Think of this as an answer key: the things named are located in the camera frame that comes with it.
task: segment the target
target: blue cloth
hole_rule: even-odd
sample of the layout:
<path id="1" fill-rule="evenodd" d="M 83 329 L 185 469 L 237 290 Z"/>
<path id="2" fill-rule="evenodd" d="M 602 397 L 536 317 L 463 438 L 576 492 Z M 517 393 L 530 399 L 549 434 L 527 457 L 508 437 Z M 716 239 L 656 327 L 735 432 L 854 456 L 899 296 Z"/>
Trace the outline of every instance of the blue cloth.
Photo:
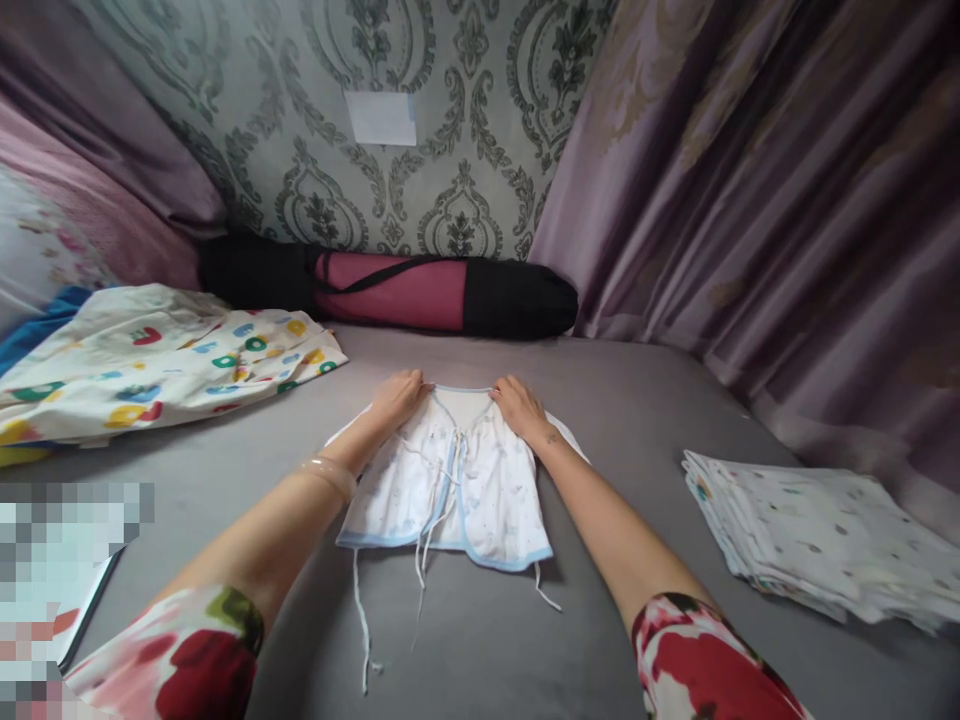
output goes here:
<path id="1" fill-rule="evenodd" d="M 33 352 L 40 343 L 73 320 L 74 315 L 92 294 L 92 291 L 77 285 L 65 287 L 47 305 L 43 317 L 27 320 L 0 342 L 0 377 Z"/>

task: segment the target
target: floral sleeve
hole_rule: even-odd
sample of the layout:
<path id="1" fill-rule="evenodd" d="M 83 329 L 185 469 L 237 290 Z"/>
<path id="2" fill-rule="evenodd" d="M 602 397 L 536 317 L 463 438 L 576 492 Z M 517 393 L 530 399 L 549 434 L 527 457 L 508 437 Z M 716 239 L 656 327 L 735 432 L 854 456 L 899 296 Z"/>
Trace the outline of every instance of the floral sleeve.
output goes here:
<path id="1" fill-rule="evenodd" d="M 810 718 L 720 614 L 688 595 L 652 598 L 633 624 L 632 639 L 652 718 Z"/>
<path id="2" fill-rule="evenodd" d="M 67 674 L 74 694 L 133 720 L 235 720 L 243 717 L 263 619 L 224 586 L 182 590 Z"/>

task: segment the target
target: yoga mat bag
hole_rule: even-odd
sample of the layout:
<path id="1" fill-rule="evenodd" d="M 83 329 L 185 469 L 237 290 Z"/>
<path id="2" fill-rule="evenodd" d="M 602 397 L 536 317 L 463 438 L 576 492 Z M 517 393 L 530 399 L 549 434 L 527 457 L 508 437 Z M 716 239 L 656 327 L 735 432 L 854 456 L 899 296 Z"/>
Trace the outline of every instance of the yoga mat bag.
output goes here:
<path id="1" fill-rule="evenodd" d="M 200 244 L 200 283 L 240 310 L 510 340 L 559 335 L 578 310 L 577 291 L 540 265 L 341 253 L 239 233 Z"/>

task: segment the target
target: clear bangle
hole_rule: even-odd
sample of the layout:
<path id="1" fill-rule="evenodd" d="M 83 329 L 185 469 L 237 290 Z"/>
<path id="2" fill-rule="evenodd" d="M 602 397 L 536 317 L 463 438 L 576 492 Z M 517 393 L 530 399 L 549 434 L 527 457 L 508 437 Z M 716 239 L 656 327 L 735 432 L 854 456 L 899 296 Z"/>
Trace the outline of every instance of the clear bangle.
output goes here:
<path id="1" fill-rule="evenodd" d="M 347 504 L 353 500 L 353 496 L 357 492 L 356 476 L 336 460 L 325 458 L 322 455 L 315 455 L 309 460 L 300 463 L 300 469 L 314 477 L 323 478 L 329 482 L 336 488 L 337 492 L 343 497 L 343 501 Z"/>

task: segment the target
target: gray sheet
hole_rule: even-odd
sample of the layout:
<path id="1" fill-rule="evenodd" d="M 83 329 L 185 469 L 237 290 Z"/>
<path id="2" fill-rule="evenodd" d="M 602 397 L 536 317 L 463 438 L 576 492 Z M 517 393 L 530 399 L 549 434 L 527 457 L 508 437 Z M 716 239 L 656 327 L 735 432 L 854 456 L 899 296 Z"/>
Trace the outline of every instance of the gray sheet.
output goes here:
<path id="1" fill-rule="evenodd" d="M 903 623 L 841 627 L 728 574 L 684 485 L 682 450 L 796 461 L 694 361 L 664 348 L 567 338 L 511 344 L 350 327 L 338 327 L 338 337 L 349 364 L 270 402 L 5 473 L 9 480 L 156 484 L 156 522 L 127 548 L 78 660 L 353 418 L 391 372 L 420 367 L 431 380 L 461 387 L 512 372 L 571 428 L 596 468 L 689 563 L 817 718 L 960 717 L 957 645 Z M 544 564 L 544 589 L 562 615 L 537 595 L 532 573 L 497 573 L 460 554 L 433 553 L 411 655 L 419 597 L 413 552 L 362 552 L 373 657 L 386 667 L 361 697 L 352 556 L 333 546 L 331 532 L 263 649 L 247 717 L 642 717 L 613 602 L 543 474 L 539 488 L 556 552 Z"/>

